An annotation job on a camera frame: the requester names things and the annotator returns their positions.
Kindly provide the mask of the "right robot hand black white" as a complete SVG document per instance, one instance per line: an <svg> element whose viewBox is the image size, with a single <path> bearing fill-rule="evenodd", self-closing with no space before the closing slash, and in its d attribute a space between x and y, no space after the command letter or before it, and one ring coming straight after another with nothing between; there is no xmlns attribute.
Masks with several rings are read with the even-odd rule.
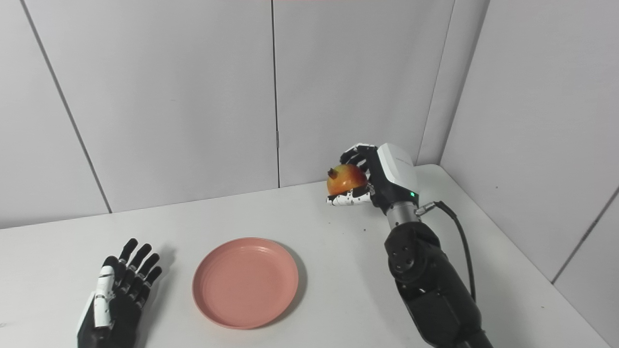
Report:
<svg viewBox="0 0 619 348"><path fill-rule="evenodd" d="M386 214L396 203L411 202L420 207L416 172L411 156L398 145L381 146L357 143L343 152L340 164L356 166L367 178L367 184L327 196L333 206L372 203Z"/></svg>

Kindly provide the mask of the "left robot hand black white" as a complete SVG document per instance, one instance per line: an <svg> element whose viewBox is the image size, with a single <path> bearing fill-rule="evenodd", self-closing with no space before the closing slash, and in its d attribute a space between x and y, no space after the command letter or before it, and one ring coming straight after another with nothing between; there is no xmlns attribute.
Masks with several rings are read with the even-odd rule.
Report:
<svg viewBox="0 0 619 348"><path fill-rule="evenodd" d="M161 257L148 243L131 238L118 256L104 260L76 332L78 348L134 348L138 327Z"/></svg>

